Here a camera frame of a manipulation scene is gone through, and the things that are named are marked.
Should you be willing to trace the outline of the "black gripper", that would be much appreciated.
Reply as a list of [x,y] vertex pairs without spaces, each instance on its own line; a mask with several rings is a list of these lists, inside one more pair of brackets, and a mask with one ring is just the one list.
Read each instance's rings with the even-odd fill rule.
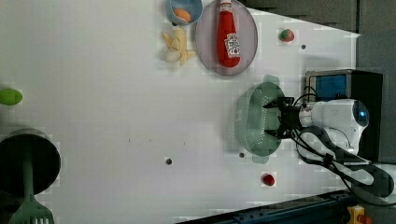
[[279,128],[277,130],[265,130],[267,134],[277,139],[287,139],[292,138],[294,130],[302,129],[299,118],[301,108],[292,106],[293,103],[293,97],[277,97],[264,106],[264,108],[279,108],[281,112]]

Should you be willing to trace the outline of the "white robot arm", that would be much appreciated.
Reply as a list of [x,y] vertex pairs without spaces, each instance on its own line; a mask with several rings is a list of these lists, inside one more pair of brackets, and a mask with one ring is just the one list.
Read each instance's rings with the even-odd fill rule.
[[278,97],[264,107],[280,112],[278,128],[267,133],[294,140],[305,162],[328,169],[372,196],[395,195],[395,166],[359,155],[361,136],[370,124],[362,102],[338,99],[297,105],[292,97]]

